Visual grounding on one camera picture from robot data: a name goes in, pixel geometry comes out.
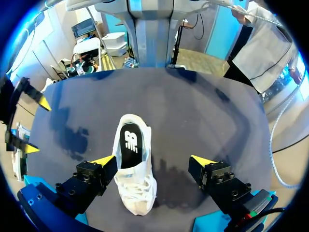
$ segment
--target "shoe logo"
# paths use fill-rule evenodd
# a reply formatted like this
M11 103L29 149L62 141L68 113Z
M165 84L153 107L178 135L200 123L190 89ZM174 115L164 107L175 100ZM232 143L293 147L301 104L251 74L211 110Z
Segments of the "shoe logo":
M137 136L135 133L125 131L126 148L137 153Z

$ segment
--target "dark gray table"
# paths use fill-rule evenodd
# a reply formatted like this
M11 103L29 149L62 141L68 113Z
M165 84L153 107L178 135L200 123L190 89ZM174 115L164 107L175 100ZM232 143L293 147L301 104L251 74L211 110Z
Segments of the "dark gray table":
M152 127L157 199L144 217L123 206L114 181L87 209L89 225L107 232L189 231L196 217L218 210L188 173L192 154L225 160L253 190L269 189L269 131L252 88L185 70L138 68L105 71L61 81L45 93L52 111L41 108L30 142L29 175L54 186L82 160L108 156L119 119L137 114Z

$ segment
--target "white sneaker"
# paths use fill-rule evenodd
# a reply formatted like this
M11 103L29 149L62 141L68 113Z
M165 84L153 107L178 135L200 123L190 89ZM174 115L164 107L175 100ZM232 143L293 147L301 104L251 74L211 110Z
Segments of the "white sneaker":
M123 115L112 153L117 159L114 179L123 204L134 215L146 215L157 188L151 169L151 127L137 115Z

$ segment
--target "white box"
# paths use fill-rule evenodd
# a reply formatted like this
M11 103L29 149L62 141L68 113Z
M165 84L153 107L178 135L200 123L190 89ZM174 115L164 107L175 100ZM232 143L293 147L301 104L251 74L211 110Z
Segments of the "white box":
M114 32L109 33L106 36L102 38L102 40L105 42L106 47L119 47L125 42L125 32Z
M106 49L112 57L120 57L126 53L127 42L122 43L118 47L107 47Z

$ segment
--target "monitor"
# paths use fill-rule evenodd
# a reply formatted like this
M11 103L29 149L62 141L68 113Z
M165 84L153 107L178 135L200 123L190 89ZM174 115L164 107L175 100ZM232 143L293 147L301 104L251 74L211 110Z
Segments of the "monitor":
M95 25L93 25L91 18L79 24L76 24L75 26L72 27L72 31L73 31L75 38L88 34L95 30L96 28L95 28Z

